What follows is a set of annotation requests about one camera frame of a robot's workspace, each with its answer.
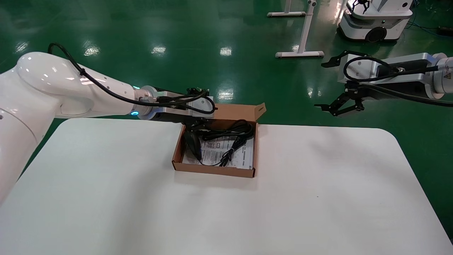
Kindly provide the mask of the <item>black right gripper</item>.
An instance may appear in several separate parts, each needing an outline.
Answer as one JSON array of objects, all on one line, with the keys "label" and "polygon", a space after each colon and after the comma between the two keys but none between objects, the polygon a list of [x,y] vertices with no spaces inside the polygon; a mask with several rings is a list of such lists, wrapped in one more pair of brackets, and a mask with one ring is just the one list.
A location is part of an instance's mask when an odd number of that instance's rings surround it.
[{"label": "black right gripper", "polygon": [[[322,63],[323,68],[337,67],[341,63],[341,59],[347,55],[355,56],[368,56],[365,53],[359,53],[356,51],[345,50],[338,56],[331,57],[325,63]],[[432,100],[437,99],[437,94],[434,93],[428,84],[423,82],[401,82],[401,83],[358,83],[358,82],[347,82],[345,84],[345,91],[340,94],[330,104],[315,104],[314,107],[321,109],[323,112],[330,113],[334,117],[344,117],[356,112],[365,110],[363,100],[397,100],[398,98],[392,95],[387,95],[382,92],[364,88],[365,85],[371,85],[374,87],[381,87],[384,89],[409,94],[412,96],[430,98]],[[344,108],[343,106],[349,101],[353,101],[354,105]]]}]

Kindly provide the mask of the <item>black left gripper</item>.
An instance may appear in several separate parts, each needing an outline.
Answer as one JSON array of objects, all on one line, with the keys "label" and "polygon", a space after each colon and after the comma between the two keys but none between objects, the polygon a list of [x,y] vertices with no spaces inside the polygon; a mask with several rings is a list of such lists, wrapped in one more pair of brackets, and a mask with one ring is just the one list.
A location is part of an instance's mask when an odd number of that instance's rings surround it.
[{"label": "black left gripper", "polygon": [[201,113],[194,110],[181,109],[152,109],[149,110],[150,121],[160,121],[169,123],[181,123],[185,125],[184,137],[197,137],[199,134],[205,134],[213,131],[214,109],[207,113]]}]

